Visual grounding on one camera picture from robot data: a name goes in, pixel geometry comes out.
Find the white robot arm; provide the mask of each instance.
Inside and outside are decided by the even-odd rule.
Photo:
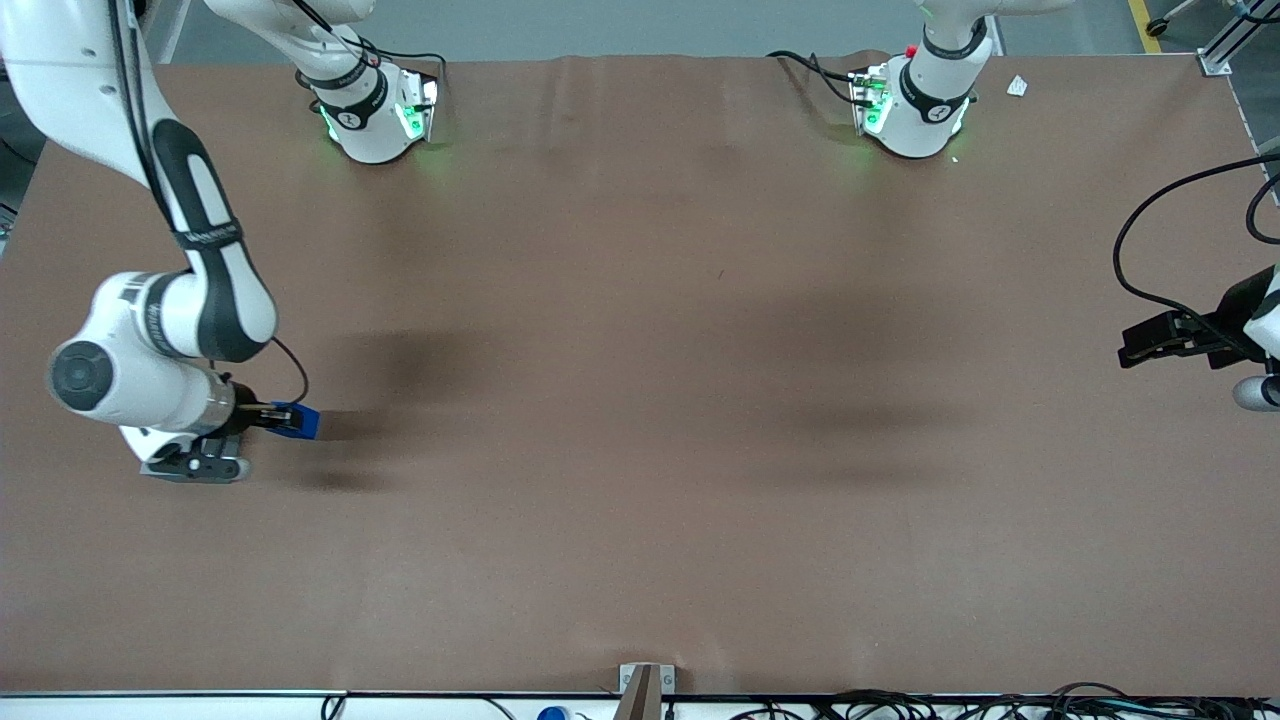
[[[188,264],[108,278],[54,352],[51,393],[119,425],[145,473],[238,479],[236,441],[262,406],[202,363],[257,355],[275,304],[204,145],[155,83],[129,0],[0,0],[0,54],[36,127],[150,188]]]
[[[1051,13],[1074,0],[913,0],[924,37],[911,56],[897,55],[852,78],[860,132],[905,158],[934,155],[969,108],[973,83],[991,58],[987,15]]]
[[[320,100],[329,137],[360,163],[387,163],[428,140],[438,83],[383,58],[348,23],[374,0],[205,0],[218,15],[270,42]]]

